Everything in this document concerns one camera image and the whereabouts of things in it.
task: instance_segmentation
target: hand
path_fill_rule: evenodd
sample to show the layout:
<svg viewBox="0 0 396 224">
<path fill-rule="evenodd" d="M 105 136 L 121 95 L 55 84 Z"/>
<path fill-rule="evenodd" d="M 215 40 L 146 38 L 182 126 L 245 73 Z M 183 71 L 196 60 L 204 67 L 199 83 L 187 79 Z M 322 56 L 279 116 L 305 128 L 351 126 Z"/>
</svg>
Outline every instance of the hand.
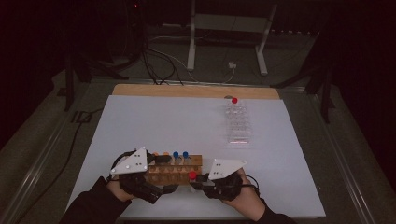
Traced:
<svg viewBox="0 0 396 224">
<path fill-rule="evenodd" d="M 120 188 L 120 181 L 116 181 L 119 179 L 118 175 L 113 177 L 114 181 L 108 181 L 106 187 L 116 196 L 120 201 L 126 202 L 136 197 L 132 194 L 128 194 L 123 189 Z"/>
<path fill-rule="evenodd" d="M 245 171 L 241 168 L 236 171 L 242 178 L 242 184 L 251 184 L 244 175 Z M 256 194 L 253 187 L 242 187 L 241 193 L 232 201 L 222 201 L 230 205 L 244 217 L 258 221 L 265 212 L 265 205 L 262 203 L 260 197 Z"/>
</svg>

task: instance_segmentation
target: black sleeve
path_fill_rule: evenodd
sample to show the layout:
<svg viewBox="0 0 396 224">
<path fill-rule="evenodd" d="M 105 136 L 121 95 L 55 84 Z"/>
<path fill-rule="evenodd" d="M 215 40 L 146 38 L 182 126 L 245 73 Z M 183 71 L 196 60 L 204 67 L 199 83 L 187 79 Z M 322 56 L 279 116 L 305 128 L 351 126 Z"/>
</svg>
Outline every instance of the black sleeve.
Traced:
<svg viewBox="0 0 396 224">
<path fill-rule="evenodd" d="M 265 204 L 265 212 L 262 217 L 256 222 L 259 224 L 296 224 L 296 222 L 290 217 L 283 214 L 274 213 L 262 199 Z"/>
<path fill-rule="evenodd" d="M 80 193 L 70 204 L 60 223 L 114 223 L 129 204 L 116 198 L 99 177 L 90 191 Z"/>
</svg>

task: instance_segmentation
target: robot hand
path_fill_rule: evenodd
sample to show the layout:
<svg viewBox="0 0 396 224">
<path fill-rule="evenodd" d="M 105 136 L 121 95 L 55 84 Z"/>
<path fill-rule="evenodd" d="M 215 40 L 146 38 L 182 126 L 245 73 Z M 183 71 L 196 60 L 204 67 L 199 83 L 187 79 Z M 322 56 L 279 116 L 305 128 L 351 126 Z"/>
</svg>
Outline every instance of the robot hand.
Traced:
<svg viewBox="0 0 396 224">
<path fill-rule="evenodd" d="M 162 189 L 146 181 L 145 173 L 148 171 L 149 164 L 154 160 L 164 160 L 162 156 L 154 156 L 140 148 L 120 155 L 113 163 L 107 181 L 113 175 L 119 175 L 120 188 L 135 197 L 141 198 L 149 203 L 155 203 L 163 195 L 173 193 L 178 185 L 164 186 Z"/>
<path fill-rule="evenodd" d="M 241 176 L 236 172 L 245 164 L 245 161 L 214 160 L 210 173 L 197 175 L 190 181 L 190 185 L 202 190 L 208 198 L 225 201 L 235 199 L 242 187 L 254 187 L 259 195 L 259 188 L 254 185 L 243 185 Z"/>
</svg>

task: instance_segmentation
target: white tabletop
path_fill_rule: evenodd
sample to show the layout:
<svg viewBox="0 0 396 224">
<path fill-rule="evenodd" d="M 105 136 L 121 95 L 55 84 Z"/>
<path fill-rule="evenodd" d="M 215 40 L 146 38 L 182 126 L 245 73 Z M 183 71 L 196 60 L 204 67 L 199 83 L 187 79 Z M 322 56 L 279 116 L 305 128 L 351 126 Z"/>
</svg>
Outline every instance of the white tabletop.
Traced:
<svg viewBox="0 0 396 224">
<path fill-rule="evenodd" d="M 324 217 L 323 206 L 282 100 L 244 100 L 252 135 L 248 144 L 227 141 L 225 99 L 109 96 L 69 204 L 97 177 L 107 176 L 123 152 L 189 151 L 203 155 L 204 172 L 213 159 L 245 160 L 247 174 L 260 184 L 262 197 L 290 217 Z M 133 203 L 127 218 L 208 219 L 241 217 L 219 200 L 180 187 L 155 204 Z"/>
</svg>

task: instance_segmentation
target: table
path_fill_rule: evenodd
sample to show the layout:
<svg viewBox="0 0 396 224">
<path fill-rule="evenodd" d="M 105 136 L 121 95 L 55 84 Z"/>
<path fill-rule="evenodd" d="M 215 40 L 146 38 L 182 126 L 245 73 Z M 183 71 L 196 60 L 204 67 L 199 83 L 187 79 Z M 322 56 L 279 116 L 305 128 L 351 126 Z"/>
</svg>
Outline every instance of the table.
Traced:
<svg viewBox="0 0 396 224">
<path fill-rule="evenodd" d="M 221 16 L 195 13 L 195 0 L 191 0 L 191 35 L 189 57 L 187 60 L 187 69 L 194 70 L 195 62 L 195 29 L 209 30 L 226 30 L 226 31 L 243 31 L 262 33 L 262 41 L 256 46 L 257 62 L 262 76 L 268 75 L 267 66 L 265 64 L 262 51 L 267 41 L 272 20 L 276 12 L 276 4 L 271 6 L 268 18 L 252 18 L 237 16 Z"/>
<path fill-rule="evenodd" d="M 221 109 L 226 95 L 246 101 L 249 115 L 255 120 L 251 122 L 252 130 L 259 137 L 253 137 L 247 147 L 230 146 L 221 139 Z M 274 211 L 292 217 L 325 216 L 286 107 L 274 89 L 116 86 L 107 100 L 69 203 L 88 189 L 97 176 L 108 175 L 115 158 L 133 150 L 131 147 L 146 147 L 150 152 L 188 148 L 191 154 L 203 155 L 204 173 L 213 159 L 244 157 L 245 170 L 263 184 L 262 197 Z M 201 191 L 192 193 L 190 187 L 179 187 L 155 204 L 134 200 L 120 217 L 243 218 L 219 200 L 207 199 Z"/>
</svg>

